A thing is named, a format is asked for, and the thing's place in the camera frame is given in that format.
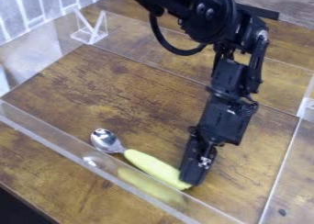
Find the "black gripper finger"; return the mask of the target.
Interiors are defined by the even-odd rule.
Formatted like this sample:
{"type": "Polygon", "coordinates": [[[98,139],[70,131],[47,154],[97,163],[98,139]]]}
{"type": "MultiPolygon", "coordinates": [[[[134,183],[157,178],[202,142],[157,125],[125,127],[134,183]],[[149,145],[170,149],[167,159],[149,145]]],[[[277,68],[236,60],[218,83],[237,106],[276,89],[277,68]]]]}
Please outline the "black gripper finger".
{"type": "Polygon", "coordinates": [[[216,158],[217,147],[208,145],[200,136],[192,135],[179,168],[179,179],[192,185],[201,185],[216,158]]]}

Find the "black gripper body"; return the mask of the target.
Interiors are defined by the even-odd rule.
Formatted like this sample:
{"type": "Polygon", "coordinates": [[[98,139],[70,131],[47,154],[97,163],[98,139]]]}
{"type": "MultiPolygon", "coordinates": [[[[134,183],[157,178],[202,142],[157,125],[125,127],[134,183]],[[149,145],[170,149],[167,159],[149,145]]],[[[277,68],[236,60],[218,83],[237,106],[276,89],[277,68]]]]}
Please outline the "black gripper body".
{"type": "Polygon", "coordinates": [[[212,94],[200,123],[189,129],[187,146],[201,149],[225,143],[238,146],[260,103],[250,96],[230,95],[213,88],[209,88],[209,92],[212,94]]]}

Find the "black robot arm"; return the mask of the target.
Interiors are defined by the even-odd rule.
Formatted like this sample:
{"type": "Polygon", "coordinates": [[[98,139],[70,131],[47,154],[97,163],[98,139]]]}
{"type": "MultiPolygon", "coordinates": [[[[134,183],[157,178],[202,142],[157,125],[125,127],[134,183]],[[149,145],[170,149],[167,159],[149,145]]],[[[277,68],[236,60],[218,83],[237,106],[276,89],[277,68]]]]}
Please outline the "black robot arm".
{"type": "Polygon", "coordinates": [[[216,61],[201,121],[189,129],[190,137],[179,179],[200,185],[217,158],[217,147],[242,141],[249,121],[260,109],[252,96],[260,92],[262,63],[269,46],[269,28],[257,15],[234,0],[135,0],[150,16],[159,44],[177,55],[189,56],[209,45],[216,61]],[[165,39],[158,18],[170,13],[181,29],[200,46],[175,48],[165,39]]]}

